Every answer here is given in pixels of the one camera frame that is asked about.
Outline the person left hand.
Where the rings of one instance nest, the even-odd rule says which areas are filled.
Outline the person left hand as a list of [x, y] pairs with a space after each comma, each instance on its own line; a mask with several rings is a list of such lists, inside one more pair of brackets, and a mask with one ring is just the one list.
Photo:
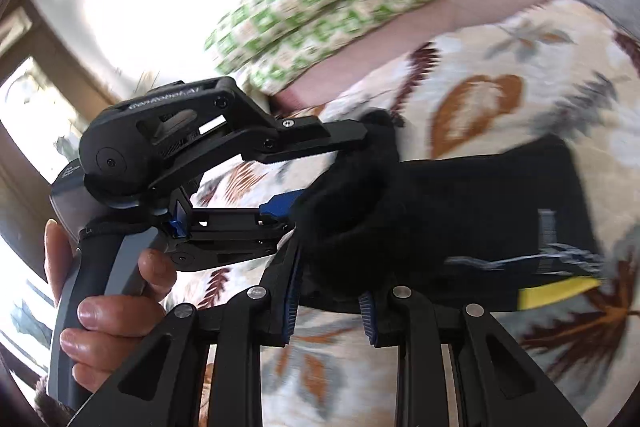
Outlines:
[[145, 280], [142, 295], [88, 297], [77, 308], [78, 329], [64, 329], [60, 335], [62, 351], [74, 362], [74, 380], [90, 392], [104, 384], [165, 316], [160, 302], [176, 283], [174, 265], [161, 251], [145, 249], [138, 268]]

